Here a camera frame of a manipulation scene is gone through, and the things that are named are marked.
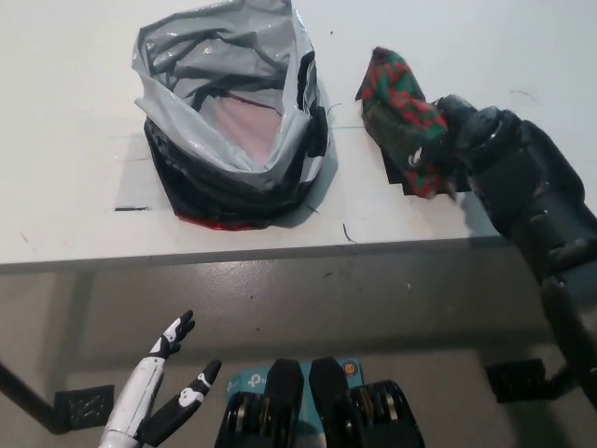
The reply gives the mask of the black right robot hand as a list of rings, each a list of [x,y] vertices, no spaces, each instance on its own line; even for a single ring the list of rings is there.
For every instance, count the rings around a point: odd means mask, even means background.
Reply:
[[[455,94],[444,95],[431,106],[442,126],[425,137],[410,156],[409,165],[418,175],[436,175],[442,181],[458,182],[467,171],[457,148],[458,136],[478,110]]]

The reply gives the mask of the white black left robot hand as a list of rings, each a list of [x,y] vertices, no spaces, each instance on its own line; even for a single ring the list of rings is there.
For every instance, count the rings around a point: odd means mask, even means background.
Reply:
[[[158,447],[199,410],[221,369],[218,359],[211,360],[189,385],[153,410],[165,362],[180,350],[194,326],[193,312],[184,312],[139,361],[109,415],[100,440],[102,447]]]

